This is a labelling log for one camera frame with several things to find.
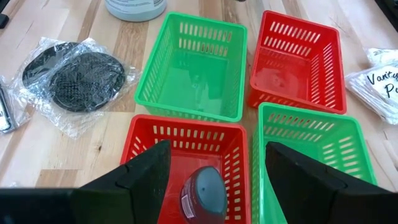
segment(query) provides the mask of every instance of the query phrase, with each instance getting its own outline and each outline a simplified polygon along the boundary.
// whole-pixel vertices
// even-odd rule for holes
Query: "wooden tabletop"
[[[166,12],[149,22],[123,22],[111,16],[102,0],[11,0],[11,20],[0,30],[0,75],[11,80],[41,37],[84,40],[92,37],[126,62],[143,68],[167,11],[178,11],[248,28],[247,77],[251,71],[262,12],[266,9],[335,27],[340,32],[345,74],[368,68],[363,47],[398,49],[398,33],[374,0],[168,0]],[[32,108],[32,119],[12,134],[0,136],[0,186],[81,186],[119,164],[131,118],[147,113],[124,97],[112,112],[80,139],[63,135]],[[347,115],[362,125],[377,181],[398,190],[398,126],[381,122],[348,93]],[[251,136],[257,112],[245,106],[241,124]]]

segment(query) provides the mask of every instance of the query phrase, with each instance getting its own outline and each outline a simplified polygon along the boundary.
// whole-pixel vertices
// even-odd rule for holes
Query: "plastic bag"
[[[398,61],[398,50],[370,48],[365,51],[372,67]]]
[[[25,110],[26,102],[19,101],[4,77],[0,79],[0,133],[6,134],[15,131],[26,123],[30,114]]]
[[[13,87],[71,138],[78,138],[138,82],[93,39],[80,44],[43,38],[21,66]]]
[[[390,124],[398,124],[398,62],[345,76],[347,89]]]

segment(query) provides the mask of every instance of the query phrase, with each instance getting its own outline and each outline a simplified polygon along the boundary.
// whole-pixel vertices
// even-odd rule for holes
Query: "red plastic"
[[[189,176],[203,166],[215,167],[224,178],[228,196],[225,223],[251,223],[248,146],[242,126],[137,115],[131,121],[120,163],[163,139],[171,140],[172,165],[158,223],[186,223],[180,210],[180,191]]]
[[[346,113],[339,33],[272,11],[262,15],[247,104]]]

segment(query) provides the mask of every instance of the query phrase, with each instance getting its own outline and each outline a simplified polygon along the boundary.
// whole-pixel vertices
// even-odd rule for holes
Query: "green plastic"
[[[268,141],[285,144],[313,159],[377,184],[362,130],[351,117],[273,103],[259,107],[253,136],[252,223],[287,223],[266,172]]]
[[[168,13],[137,87],[136,103],[160,116],[240,121],[246,43],[242,25]]]

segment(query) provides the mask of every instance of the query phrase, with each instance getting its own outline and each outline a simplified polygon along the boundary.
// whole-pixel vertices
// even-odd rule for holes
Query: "gray cylindrical container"
[[[105,6],[115,17],[131,22],[142,22],[159,16],[167,0],[105,0]]]

